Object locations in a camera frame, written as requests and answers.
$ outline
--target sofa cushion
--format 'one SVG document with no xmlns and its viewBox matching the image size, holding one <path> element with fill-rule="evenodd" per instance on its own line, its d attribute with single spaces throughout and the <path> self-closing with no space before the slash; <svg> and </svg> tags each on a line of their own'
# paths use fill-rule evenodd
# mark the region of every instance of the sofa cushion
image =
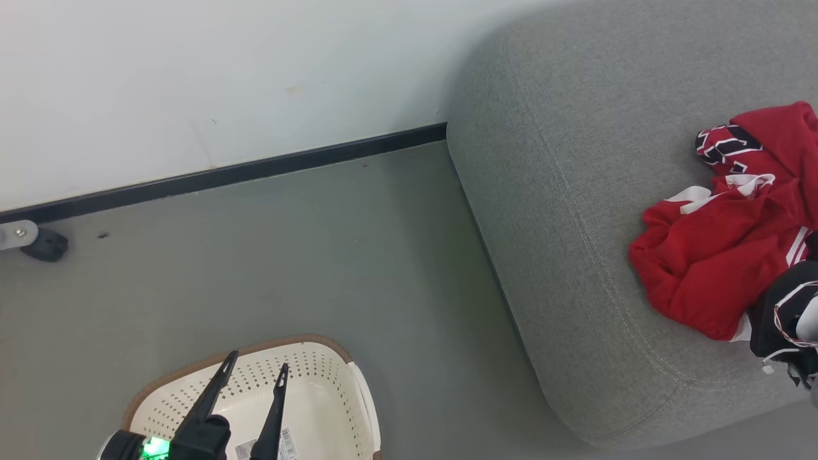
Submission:
<svg viewBox="0 0 818 460">
<path fill-rule="evenodd" d="M 466 66 L 449 150 L 542 389 L 585 441 L 664 444 L 807 397 L 746 342 L 654 311 L 627 248 L 646 208 L 708 185 L 698 131 L 818 101 L 815 24 L 813 0 L 576 1 Z"/>
</svg>

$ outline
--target red clothing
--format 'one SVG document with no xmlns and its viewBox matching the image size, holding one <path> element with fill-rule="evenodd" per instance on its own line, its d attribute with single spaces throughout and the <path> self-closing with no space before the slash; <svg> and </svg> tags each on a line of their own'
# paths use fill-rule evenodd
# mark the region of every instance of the red clothing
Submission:
<svg viewBox="0 0 818 460">
<path fill-rule="evenodd" d="M 700 133 L 713 192 L 690 187 L 644 214 L 629 256 L 659 312 L 730 340 L 744 311 L 806 258 L 818 228 L 818 118 L 806 102 L 754 110 Z"/>
</svg>

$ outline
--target green light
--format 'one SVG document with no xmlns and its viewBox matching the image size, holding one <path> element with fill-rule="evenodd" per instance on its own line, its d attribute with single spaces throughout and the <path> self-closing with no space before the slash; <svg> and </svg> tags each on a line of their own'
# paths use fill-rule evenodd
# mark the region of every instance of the green light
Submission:
<svg viewBox="0 0 818 460">
<path fill-rule="evenodd" d="M 150 438 L 142 446 L 142 458 L 145 460 L 165 460 L 170 451 L 170 441 L 161 438 Z"/>
</svg>

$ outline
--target label sticker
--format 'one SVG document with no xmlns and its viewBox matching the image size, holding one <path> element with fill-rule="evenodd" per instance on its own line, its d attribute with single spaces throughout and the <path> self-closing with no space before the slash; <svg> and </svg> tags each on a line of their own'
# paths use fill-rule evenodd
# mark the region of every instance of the label sticker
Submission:
<svg viewBox="0 0 818 460">
<path fill-rule="evenodd" d="M 250 458 L 250 451 L 257 440 L 247 441 L 236 446 L 236 458 L 247 460 Z M 278 460 L 299 460 L 298 452 L 295 450 L 295 441 L 290 428 L 281 430 L 281 438 L 278 441 Z"/>
</svg>

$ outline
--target laundry basket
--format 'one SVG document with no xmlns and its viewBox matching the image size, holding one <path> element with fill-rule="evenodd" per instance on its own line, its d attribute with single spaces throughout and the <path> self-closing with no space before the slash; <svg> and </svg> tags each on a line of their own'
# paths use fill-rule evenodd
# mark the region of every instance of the laundry basket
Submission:
<svg viewBox="0 0 818 460">
<path fill-rule="evenodd" d="M 347 350 L 324 336 L 303 335 L 239 350 L 214 414 L 230 422 L 227 460 L 247 460 L 272 403 L 283 363 L 290 365 L 279 460 L 380 460 L 375 404 Z M 139 392 L 123 429 L 171 440 L 227 354 L 160 378 Z"/>
</svg>

